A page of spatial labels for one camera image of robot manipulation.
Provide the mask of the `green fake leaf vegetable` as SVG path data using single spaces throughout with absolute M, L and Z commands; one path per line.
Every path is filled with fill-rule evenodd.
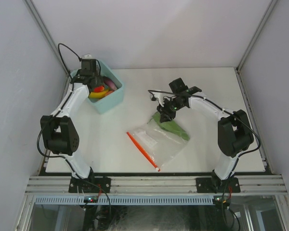
M 177 124 L 175 120 L 166 121 L 166 122 L 161 123 L 160 119 L 161 119 L 161 114 L 159 112 L 156 112 L 151 116 L 148 123 L 155 122 L 155 124 L 161 130 L 172 133 L 172 134 L 182 138 L 185 141 L 190 140 L 190 136 L 188 135 L 188 133 L 179 124 Z

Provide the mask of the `red yellow fake pear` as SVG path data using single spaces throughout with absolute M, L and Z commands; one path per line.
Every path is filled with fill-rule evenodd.
M 102 92 L 104 90 L 105 90 L 105 87 L 102 85 L 102 86 L 94 88 L 93 92 L 99 93 L 99 92 Z

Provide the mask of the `yellow fake banana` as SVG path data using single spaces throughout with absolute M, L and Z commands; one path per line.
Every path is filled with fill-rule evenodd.
M 104 91 L 101 92 L 91 92 L 88 96 L 90 99 L 101 99 L 105 97 L 109 92 L 109 89 L 105 89 Z

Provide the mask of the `long purple fake eggplant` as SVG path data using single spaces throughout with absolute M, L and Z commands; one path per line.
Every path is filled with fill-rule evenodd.
M 117 90 L 115 83 L 108 77 L 103 77 L 104 83 L 113 91 Z

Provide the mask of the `small orange fake carrot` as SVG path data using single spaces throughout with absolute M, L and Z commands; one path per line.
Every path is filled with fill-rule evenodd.
M 105 94 L 105 96 L 108 96 L 108 95 L 110 95 L 111 93 L 113 93 L 114 91 L 113 90 L 110 90 L 110 91 L 108 91 L 106 94 Z

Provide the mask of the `clear zip top bag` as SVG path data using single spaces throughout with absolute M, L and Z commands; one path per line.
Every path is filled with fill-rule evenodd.
M 147 122 L 131 129 L 127 131 L 127 135 L 157 172 L 160 172 L 189 142 L 161 130 L 155 122 Z

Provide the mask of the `teal plastic bin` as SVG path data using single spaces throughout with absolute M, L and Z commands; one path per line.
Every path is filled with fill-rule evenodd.
M 119 105 L 124 98 L 124 83 L 122 80 L 115 75 L 113 70 L 107 66 L 104 62 L 99 61 L 101 66 L 101 76 L 110 78 L 116 85 L 117 90 L 111 93 L 108 96 L 105 96 L 101 99 L 90 99 L 88 98 L 89 94 L 93 92 L 94 88 L 88 88 L 86 85 L 82 83 L 77 83 L 77 71 L 72 72 L 72 79 L 70 83 L 70 89 L 67 94 L 67 108 L 69 113 L 71 114 L 73 110 L 77 111 L 79 106 L 85 101 L 89 100 L 93 107 L 97 110 L 98 113 L 103 114 L 113 107 Z M 111 90 L 105 83 L 103 85 L 105 89 Z

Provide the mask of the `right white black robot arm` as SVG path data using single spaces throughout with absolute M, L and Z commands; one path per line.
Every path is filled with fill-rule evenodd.
M 250 127 L 247 113 L 218 106 L 200 88 L 185 85 L 181 78 L 169 84 L 171 92 L 150 90 L 151 100 L 157 101 L 159 123 L 165 125 L 175 119 L 177 111 L 187 107 L 213 117 L 217 121 L 217 143 L 221 151 L 217 166 L 210 178 L 197 178 L 197 192 L 240 192 L 234 176 L 239 158 L 248 153 L 255 134 Z

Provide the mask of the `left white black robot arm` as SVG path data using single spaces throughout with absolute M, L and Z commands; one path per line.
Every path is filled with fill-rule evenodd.
M 73 117 L 90 93 L 103 85 L 99 61 L 91 55 L 84 55 L 81 68 L 72 77 L 68 91 L 59 106 L 50 114 L 40 119 L 41 131 L 38 138 L 43 138 L 44 147 L 53 154 L 50 158 L 62 158 L 79 180 L 79 187 L 84 192 L 95 189 L 93 169 L 82 158 L 79 148 L 80 138 L 73 123 Z

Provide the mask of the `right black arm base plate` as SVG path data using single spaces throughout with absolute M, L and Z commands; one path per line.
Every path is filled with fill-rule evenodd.
M 196 178 L 196 187 L 198 193 L 240 193 L 238 178 L 231 177 L 228 180 L 221 181 L 219 178 Z

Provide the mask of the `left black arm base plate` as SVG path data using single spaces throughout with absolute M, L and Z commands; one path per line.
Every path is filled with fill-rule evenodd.
M 72 177 L 69 183 L 68 192 L 69 193 L 99 193 L 105 191 L 110 192 L 111 178 L 108 177 L 98 177 L 93 180 L 93 182 L 88 183 L 89 180 L 77 179 Z

